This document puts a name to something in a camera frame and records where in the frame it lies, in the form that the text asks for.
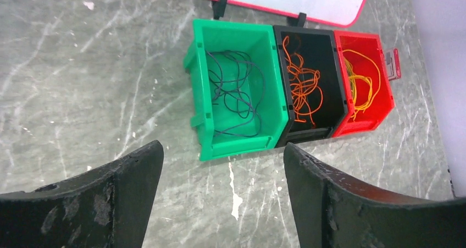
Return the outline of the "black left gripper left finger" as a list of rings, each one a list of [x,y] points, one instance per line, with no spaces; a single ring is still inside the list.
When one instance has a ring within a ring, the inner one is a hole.
[[[160,175],[162,144],[31,192],[1,195],[1,247],[141,247]]]

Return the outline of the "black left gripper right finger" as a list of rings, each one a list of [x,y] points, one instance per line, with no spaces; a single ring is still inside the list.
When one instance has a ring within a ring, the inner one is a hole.
[[[291,143],[283,160],[301,247],[465,247],[465,199],[388,191]]]

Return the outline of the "black plastic bin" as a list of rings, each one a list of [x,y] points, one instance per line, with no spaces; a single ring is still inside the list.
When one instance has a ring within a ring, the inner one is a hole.
[[[328,139],[348,114],[332,30],[275,25],[288,123],[277,142]]]

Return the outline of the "green plastic bin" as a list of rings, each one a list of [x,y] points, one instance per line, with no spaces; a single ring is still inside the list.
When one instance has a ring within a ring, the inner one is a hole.
[[[289,116],[271,25],[196,19],[183,65],[201,161],[276,146]]]

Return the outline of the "red plastic bin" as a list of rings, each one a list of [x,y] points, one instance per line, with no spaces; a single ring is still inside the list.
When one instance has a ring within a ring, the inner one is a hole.
[[[380,36],[334,31],[348,114],[333,137],[373,131],[395,107]]]

